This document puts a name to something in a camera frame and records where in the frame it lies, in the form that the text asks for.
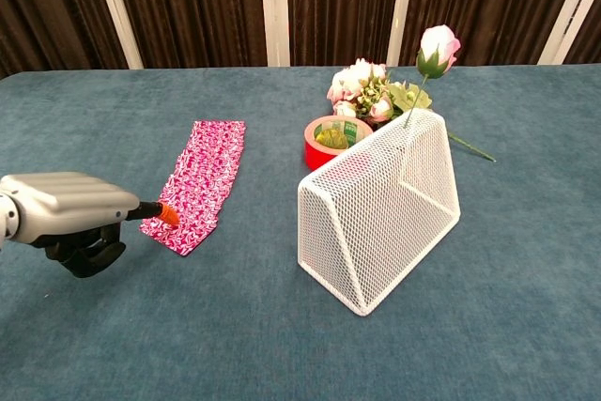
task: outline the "pink floral fabric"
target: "pink floral fabric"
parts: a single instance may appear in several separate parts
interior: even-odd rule
[[[242,121],[196,121],[159,201],[174,208],[179,226],[157,218],[140,230],[172,251],[191,253],[217,227],[217,215],[229,196],[244,149]]]

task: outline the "tape roll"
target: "tape roll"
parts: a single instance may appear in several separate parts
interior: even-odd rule
[[[373,133],[363,121],[349,116],[323,116],[309,123],[304,130],[305,161],[311,171],[342,154],[346,149],[332,149],[316,141],[317,135],[326,129],[338,129],[352,146]]]

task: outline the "blue table surface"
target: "blue table surface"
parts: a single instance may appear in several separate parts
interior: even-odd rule
[[[76,279],[0,253],[0,399],[599,399],[601,65],[453,68],[457,226],[368,317],[297,264],[306,124],[338,68],[21,73],[0,82],[0,175],[76,170],[154,200],[195,120],[244,120],[217,229]],[[414,68],[394,80],[417,82]]]

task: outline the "white wire mesh basket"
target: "white wire mesh basket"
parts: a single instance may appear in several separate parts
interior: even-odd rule
[[[299,265],[369,315],[457,224],[444,119],[414,109],[299,185]]]

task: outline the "green stem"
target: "green stem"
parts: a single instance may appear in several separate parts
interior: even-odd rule
[[[463,145],[465,147],[467,147],[469,150],[472,150],[474,152],[476,152],[477,154],[480,154],[482,157],[484,157],[485,159],[488,159],[492,162],[496,162],[496,160],[494,159],[494,157],[492,157],[491,155],[483,152],[482,150],[480,150],[478,147],[474,147],[472,146],[470,143],[462,140],[461,138],[459,138],[457,135],[455,135],[454,133],[450,133],[449,131],[447,131],[447,134],[449,135],[449,138],[451,138],[454,141],[457,141],[457,143],[459,143],[460,145]]]
[[[411,105],[411,110],[409,110],[409,116],[407,116],[407,119],[405,120],[405,126],[407,126],[407,124],[409,123],[409,119],[411,118],[411,114],[413,113],[413,109],[415,108],[415,104],[417,103],[417,99],[420,98],[420,94],[422,94],[422,90],[424,89],[424,85],[425,82],[428,80],[428,76],[427,74],[424,76],[424,80],[422,81],[422,84],[420,85],[420,89],[417,90],[417,96],[415,96],[415,100],[413,101],[413,105]]]

